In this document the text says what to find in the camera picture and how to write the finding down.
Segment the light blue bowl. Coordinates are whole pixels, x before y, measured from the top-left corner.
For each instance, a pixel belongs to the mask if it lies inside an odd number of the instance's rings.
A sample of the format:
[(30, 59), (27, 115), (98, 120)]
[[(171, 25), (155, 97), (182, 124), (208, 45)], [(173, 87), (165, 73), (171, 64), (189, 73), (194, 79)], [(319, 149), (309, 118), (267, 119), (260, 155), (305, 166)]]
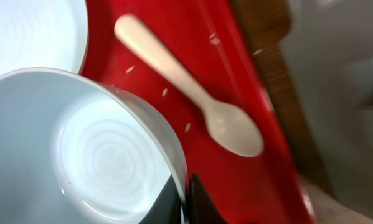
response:
[(27, 68), (0, 76), (0, 223), (140, 223), (187, 165), (164, 116), (80, 75)]

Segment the light blue plate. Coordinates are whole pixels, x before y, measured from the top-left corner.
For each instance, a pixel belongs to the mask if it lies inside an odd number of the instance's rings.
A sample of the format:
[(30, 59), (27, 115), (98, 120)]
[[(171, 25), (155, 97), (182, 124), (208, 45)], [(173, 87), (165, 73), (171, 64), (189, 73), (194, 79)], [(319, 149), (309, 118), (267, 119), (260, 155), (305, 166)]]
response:
[(0, 0), (0, 75), (31, 67), (82, 70), (85, 0)]

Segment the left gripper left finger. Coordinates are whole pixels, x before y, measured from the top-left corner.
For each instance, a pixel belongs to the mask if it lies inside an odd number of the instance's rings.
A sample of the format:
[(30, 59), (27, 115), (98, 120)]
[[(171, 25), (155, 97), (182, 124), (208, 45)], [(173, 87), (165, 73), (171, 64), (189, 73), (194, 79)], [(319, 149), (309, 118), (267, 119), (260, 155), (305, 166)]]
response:
[(172, 176), (140, 224), (181, 224), (181, 201)]

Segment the white plastic spoon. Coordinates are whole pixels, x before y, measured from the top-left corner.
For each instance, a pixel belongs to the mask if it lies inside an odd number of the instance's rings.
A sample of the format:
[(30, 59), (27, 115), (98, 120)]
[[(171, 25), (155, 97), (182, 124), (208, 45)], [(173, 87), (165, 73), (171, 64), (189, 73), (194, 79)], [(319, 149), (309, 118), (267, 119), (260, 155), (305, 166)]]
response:
[(240, 107), (212, 97), (140, 19), (132, 14), (120, 16), (114, 33), (122, 44), (200, 108), (210, 136), (219, 145), (243, 157), (263, 152), (263, 137), (252, 118)]

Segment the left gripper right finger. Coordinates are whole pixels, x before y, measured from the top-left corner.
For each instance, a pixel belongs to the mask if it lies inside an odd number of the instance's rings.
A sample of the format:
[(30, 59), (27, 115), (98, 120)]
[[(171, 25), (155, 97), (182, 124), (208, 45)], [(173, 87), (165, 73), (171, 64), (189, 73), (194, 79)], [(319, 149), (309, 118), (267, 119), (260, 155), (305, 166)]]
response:
[(190, 224), (227, 224), (197, 174), (191, 174), (187, 193)]

